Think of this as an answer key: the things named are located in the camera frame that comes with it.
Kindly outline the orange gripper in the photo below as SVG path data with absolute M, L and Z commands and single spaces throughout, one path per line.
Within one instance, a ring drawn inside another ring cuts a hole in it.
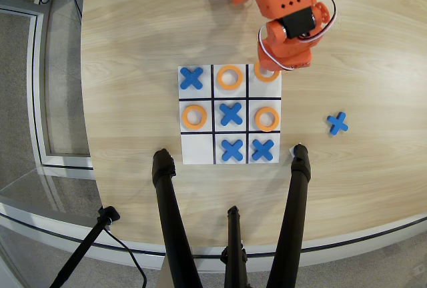
M 289 38 L 287 29 L 278 21 L 270 21 L 258 31 L 258 60 L 268 71 L 307 67 L 312 60 L 308 43 Z

